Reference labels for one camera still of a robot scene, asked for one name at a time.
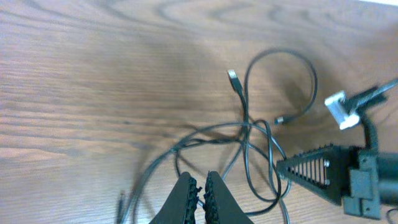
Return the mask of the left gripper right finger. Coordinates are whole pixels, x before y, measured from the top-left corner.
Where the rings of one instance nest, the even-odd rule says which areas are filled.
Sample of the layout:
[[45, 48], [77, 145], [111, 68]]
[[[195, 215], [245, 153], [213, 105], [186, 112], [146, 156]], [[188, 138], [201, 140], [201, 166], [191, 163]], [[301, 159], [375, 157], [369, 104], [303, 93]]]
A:
[[209, 171], [205, 185], [205, 219], [207, 224], [253, 224], [240, 209], [223, 179]]

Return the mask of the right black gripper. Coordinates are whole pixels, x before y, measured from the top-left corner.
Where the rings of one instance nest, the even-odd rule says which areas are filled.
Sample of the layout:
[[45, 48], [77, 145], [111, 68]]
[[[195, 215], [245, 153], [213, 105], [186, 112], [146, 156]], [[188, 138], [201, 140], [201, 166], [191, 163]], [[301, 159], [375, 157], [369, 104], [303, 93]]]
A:
[[384, 153], [334, 144], [277, 162], [277, 173], [322, 199], [340, 206], [346, 215], [381, 219], [380, 165]]

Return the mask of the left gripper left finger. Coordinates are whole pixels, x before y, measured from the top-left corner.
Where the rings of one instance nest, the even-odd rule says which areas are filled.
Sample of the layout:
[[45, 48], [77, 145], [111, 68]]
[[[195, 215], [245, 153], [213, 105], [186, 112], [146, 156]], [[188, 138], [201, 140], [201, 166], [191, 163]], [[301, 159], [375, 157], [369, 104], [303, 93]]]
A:
[[197, 181], [183, 172], [157, 215], [150, 224], [196, 224], [195, 211], [199, 201]]

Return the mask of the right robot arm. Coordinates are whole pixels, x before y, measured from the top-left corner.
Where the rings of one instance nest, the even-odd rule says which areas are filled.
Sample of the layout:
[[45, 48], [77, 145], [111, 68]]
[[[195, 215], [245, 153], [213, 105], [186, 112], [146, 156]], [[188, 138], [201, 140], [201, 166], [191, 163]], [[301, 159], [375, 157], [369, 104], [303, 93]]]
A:
[[278, 161], [276, 170], [347, 215], [379, 220], [382, 205], [397, 205], [396, 153], [330, 144]]

